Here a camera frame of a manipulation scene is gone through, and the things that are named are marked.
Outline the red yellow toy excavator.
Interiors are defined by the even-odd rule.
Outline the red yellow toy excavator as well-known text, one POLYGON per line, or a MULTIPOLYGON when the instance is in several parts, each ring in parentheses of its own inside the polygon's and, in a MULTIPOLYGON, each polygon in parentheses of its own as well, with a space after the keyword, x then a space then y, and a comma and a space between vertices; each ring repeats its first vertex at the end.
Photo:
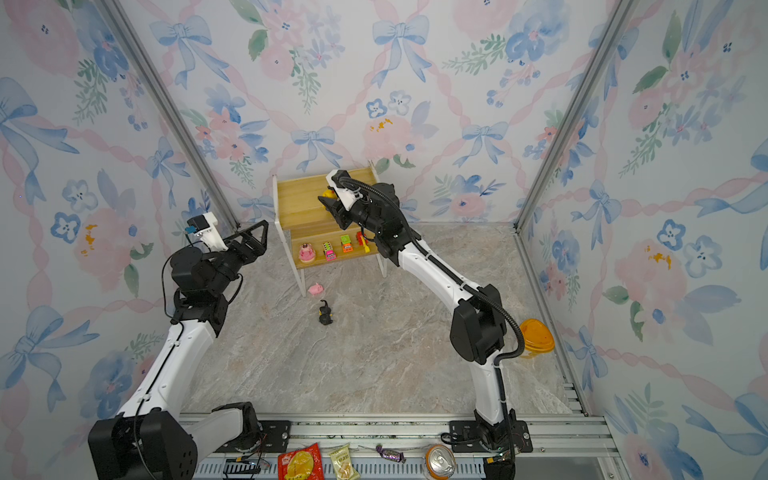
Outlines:
POLYGON ((365 253, 370 253, 370 252, 371 252, 371 249, 370 249, 370 246, 369 246, 368 240, 367 240, 367 238, 365 237, 364 233, 363 233, 363 232, 358 232, 358 233, 356 234, 356 238, 357 238, 357 242, 358 242, 358 243, 359 243, 359 245, 360 245, 360 246, 363 248, 364 252, 365 252, 365 253))

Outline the green orange toy truck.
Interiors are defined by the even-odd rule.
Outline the green orange toy truck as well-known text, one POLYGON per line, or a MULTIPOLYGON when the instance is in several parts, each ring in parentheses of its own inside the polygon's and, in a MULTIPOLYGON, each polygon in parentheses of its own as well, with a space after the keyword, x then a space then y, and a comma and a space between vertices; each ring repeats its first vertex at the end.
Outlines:
POLYGON ((354 247, 352 245, 352 240, 349 235, 341 235, 340 236, 340 243, 342 247, 342 251, 344 253, 351 253, 354 251, 354 247))

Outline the pink toy car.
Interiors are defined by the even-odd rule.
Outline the pink toy car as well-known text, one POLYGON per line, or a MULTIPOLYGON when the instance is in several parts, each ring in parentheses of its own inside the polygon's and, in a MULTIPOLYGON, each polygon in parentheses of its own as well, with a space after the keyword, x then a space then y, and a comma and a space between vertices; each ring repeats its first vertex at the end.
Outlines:
POLYGON ((323 247, 323 253, 324 253, 325 259, 327 261, 334 261, 337 258, 335 250, 333 249, 333 246, 330 242, 328 241, 324 242, 322 244, 322 247, 323 247))

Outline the pink bear donut toy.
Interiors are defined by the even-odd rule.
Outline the pink bear donut toy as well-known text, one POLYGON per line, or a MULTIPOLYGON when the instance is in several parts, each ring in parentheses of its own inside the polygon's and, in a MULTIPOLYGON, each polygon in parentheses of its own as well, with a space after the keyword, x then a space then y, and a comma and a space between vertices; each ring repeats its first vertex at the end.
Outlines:
POLYGON ((316 252, 311 243, 303 243, 300 246, 298 258, 303 264, 310 264, 316 259, 316 252))

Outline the black yellow shark toy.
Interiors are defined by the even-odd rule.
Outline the black yellow shark toy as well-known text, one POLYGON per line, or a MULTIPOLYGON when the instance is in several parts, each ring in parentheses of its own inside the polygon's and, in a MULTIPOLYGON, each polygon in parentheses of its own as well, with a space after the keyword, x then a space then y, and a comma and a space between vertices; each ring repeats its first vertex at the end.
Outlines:
POLYGON ((323 326, 328 326, 333 323, 332 309, 325 299, 321 301, 321 305, 318 309, 318 321, 323 326))

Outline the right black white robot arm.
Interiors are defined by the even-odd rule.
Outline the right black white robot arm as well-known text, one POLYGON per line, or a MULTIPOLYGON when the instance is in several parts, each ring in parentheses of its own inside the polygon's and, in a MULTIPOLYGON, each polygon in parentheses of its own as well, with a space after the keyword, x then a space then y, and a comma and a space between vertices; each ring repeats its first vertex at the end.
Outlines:
POLYGON ((468 364, 475 391, 477 441, 490 451, 515 454, 516 413, 509 405, 501 363, 525 351, 520 325, 503 307, 498 289, 467 279, 436 255, 403 213, 394 186, 366 184, 345 170, 327 176, 332 197, 318 200, 339 227, 373 234, 379 255, 417 278, 452 315, 449 339, 468 364))

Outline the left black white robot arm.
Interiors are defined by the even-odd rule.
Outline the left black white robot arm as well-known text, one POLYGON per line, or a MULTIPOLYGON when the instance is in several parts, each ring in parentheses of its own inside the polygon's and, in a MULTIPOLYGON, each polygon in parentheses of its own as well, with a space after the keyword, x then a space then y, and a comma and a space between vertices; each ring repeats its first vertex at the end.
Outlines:
POLYGON ((222 237, 211 213, 188 222, 193 242, 170 255, 161 276, 176 286, 162 350, 134 394, 110 418, 97 421, 87 442, 100 479, 190 479, 200 461, 228 445, 244 452, 262 446, 265 432, 253 405, 217 407, 185 427, 182 404, 206 351, 219 337, 231 283, 268 248, 267 221, 222 237))

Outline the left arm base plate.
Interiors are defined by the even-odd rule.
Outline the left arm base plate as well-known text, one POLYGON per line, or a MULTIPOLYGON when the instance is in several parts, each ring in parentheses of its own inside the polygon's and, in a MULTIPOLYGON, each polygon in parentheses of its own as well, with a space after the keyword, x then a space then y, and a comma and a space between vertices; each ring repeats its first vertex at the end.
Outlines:
POLYGON ((241 453, 286 453, 291 427, 289 420, 247 420, 243 432, 228 445, 241 453))

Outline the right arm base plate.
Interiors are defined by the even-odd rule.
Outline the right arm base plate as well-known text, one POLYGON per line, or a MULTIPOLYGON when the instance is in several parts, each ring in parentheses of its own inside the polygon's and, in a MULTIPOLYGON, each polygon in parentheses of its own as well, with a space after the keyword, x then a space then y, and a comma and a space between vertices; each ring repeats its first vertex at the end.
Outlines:
POLYGON ((500 422, 489 426, 484 421, 454 420, 448 423, 448 431, 441 434, 441 441, 454 453, 480 453, 500 455, 513 446, 515 453, 532 453, 534 450, 528 424, 513 420, 508 426, 500 422))

